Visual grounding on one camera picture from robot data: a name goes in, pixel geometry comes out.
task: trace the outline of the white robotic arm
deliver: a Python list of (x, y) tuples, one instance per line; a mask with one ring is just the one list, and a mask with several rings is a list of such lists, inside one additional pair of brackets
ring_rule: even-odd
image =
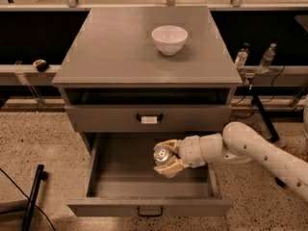
[(156, 144), (154, 169), (173, 177), (186, 167), (201, 167), (214, 161), (248, 162), (266, 167), (308, 202), (308, 164), (266, 141), (251, 127), (227, 124), (221, 134), (186, 137)]

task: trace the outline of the cabinet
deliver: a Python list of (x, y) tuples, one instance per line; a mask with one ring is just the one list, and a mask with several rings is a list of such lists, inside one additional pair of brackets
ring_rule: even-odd
[[(154, 28), (189, 32), (164, 56)], [(154, 170), (159, 141), (219, 132), (241, 78), (207, 7), (93, 8), (53, 80), (90, 153), (85, 199), (69, 200), (79, 217), (223, 216), (211, 164), (172, 179)]]

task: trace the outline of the white bowl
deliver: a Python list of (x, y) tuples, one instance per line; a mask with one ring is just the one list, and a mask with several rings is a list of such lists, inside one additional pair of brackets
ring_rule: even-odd
[(184, 46), (188, 33), (177, 26), (162, 26), (155, 28), (152, 38), (155, 46), (165, 55), (174, 55)]

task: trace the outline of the closed drawer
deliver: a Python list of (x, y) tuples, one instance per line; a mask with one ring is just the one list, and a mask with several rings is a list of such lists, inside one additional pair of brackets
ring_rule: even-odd
[(185, 133), (96, 134), (86, 177), (86, 195), (69, 200), (78, 217), (224, 216), (231, 200), (218, 198), (211, 165), (165, 178), (154, 169), (159, 141)]
[(221, 131), (230, 105), (66, 106), (76, 132)]

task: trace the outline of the terrazzo floor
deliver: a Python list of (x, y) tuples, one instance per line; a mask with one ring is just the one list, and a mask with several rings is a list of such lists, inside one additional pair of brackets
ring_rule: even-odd
[[(258, 114), (243, 121), (267, 137)], [(304, 146), (302, 123), (276, 122), (282, 140)], [(77, 218), (68, 199), (82, 199), (90, 155), (64, 112), (0, 112), (0, 167), (30, 193), (38, 164), (48, 179), (41, 183), (37, 204), (56, 230), (308, 230), (308, 203), (256, 162), (215, 163), (222, 198), (234, 201), (225, 217), (206, 218)], [(24, 199), (0, 173), (0, 202)], [(23, 212), (0, 215), (0, 231), (19, 230)], [(31, 230), (52, 230), (35, 210)]]

